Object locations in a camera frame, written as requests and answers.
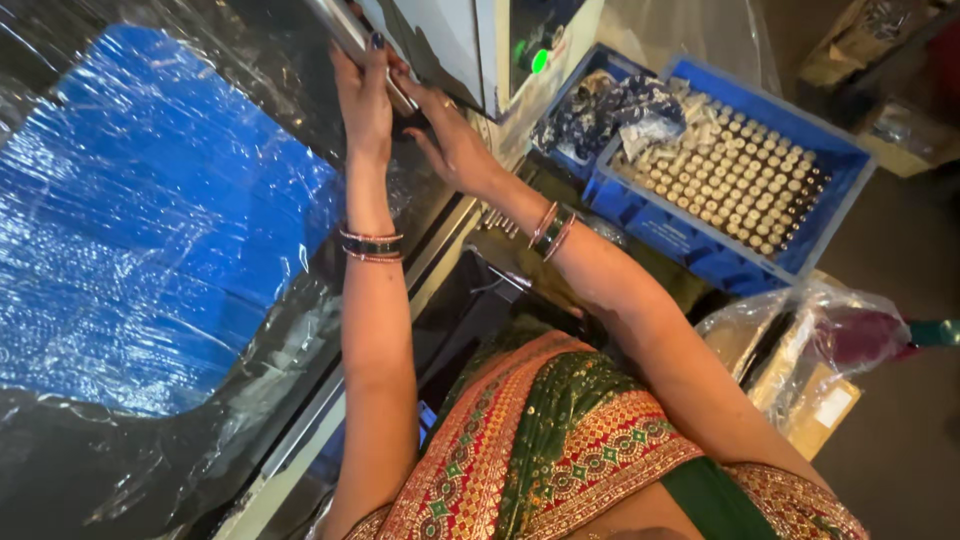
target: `metal handle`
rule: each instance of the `metal handle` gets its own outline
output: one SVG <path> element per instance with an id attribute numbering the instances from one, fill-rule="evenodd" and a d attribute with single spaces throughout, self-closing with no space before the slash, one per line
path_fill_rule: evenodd
<path id="1" fill-rule="evenodd" d="M 366 63 L 370 33 L 347 4 L 343 0 L 306 0 L 306 3 L 324 22 L 347 56 L 358 65 Z M 387 74 L 387 95 L 401 116 L 413 116 L 418 109 L 417 104 L 396 85 L 390 73 Z"/>

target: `woman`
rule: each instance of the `woman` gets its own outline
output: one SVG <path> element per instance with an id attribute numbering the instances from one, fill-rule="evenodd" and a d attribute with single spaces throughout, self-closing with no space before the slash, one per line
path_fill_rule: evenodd
<path id="1" fill-rule="evenodd" d="M 442 92 L 407 77 L 382 35 L 363 72 L 335 46 L 331 58 L 347 126 L 351 257 L 347 440 L 324 539 L 867 537 L 643 268 L 501 168 Z M 389 66 L 436 131 L 439 147 L 407 133 L 437 173 L 533 237 L 635 371 L 526 325 L 470 364 L 422 458 L 385 187 Z"/>

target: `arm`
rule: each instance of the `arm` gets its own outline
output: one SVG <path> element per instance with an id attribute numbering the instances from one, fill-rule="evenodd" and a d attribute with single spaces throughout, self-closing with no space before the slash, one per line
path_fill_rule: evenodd
<path id="1" fill-rule="evenodd" d="M 446 97 L 398 77 L 430 118 L 440 148 L 411 131 L 437 172 L 533 234 L 550 203 L 493 162 Z M 826 483 L 750 403 L 670 295 L 629 256 L 577 223 L 551 261 L 591 304 L 649 381 L 677 428 L 721 463 L 755 461 Z"/>
<path id="2" fill-rule="evenodd" d="M 388 54 L 368 54 L 366 76 L 336 47 L 330 52 L 347 126 L 347 217 L 352 233 L 387 235 L 393 112 L 385 79 Z M 410 305 L 398 263 L 348 258 L 341 330 L 347 393 L 347 440 L 324 538 L 347 535 L 391 502 L 417 460 L 417 383 Z"/>

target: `blue plastic crate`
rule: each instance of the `blue plastic crate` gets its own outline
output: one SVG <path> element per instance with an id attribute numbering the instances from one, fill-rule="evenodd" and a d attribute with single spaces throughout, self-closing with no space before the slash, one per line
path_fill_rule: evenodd
<path id="1" fill-rule="evenodd" d="M 650 77 L 657 76 L 657 74 L 653 71 L 633 63 L 632 61 L 628 60 L 627 57 L 614 51 L 607 45 L 597 43 L 593 45 L 589 51 L 587 51 L 587 53 L 584 55 L 584 58 L 580 60 L 580 63 L 577 64 L 577 67 L 573 70 L 573 73 L 571 73 L 566 79 L 564 87 L 562 87 L 560 92 L 557 93 L 553 103 L 551 103 L 550 107 L 547 108 L 546 112 L 543 114 L 543 117 L 549 118 L 564 100 L 570 89 L 578 85 L 584 80 L 584 77 L 590 73 L 593 73 L 597 69 L 603 69 L 607 71 L 617 81 L 624 81 L 628 77 L 633 77 L 640 74 L 649 75 Z M 559 163 L 563 168 L 573 173 L 573 176 L 583 181 L 588 181 L 590 179 L 590 175 L 593 174 L 593 169 L 596 166 L 596 157 L 587 163 L 580 163 L 579 161 L 573 160 L 570 156 L 560 152 L 557 149 L 552 150 L 548 154 L 548 157 Z"/>
<path id="2" fill-rule="evenodd" d="M 615 137 L 597 160 L 584 201 L 591 209 L 627 232 L 686 266 L 713 286 L 738 295 L 751 295 L 792 285 L 816 265 L 840 222 L 876 168 L 870 155 L 851 136 L 827 122 L 763 90 L 701 62 L 680 57 L 662 78 L 690 81 L 737 112 L 765 124 L 817 153 L 817 163 L 833 180 L 795 232 L 789 249 L 773 260 L 747 248 L 659 195 L 620 177 L 609 163 L 620 149 Z"/>

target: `saree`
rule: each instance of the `saree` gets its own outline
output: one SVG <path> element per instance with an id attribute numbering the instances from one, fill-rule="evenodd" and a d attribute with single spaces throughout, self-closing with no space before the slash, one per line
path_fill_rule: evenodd
<path id="1" fill-rule="evenodd" d="M 639 381 L 560 331 L 514 329 L 476 356 L 424 448 L 349 539 L 561 538 L 657 481 L 706 538 L 867 538 L 807 480 L 721 468 Z"/>

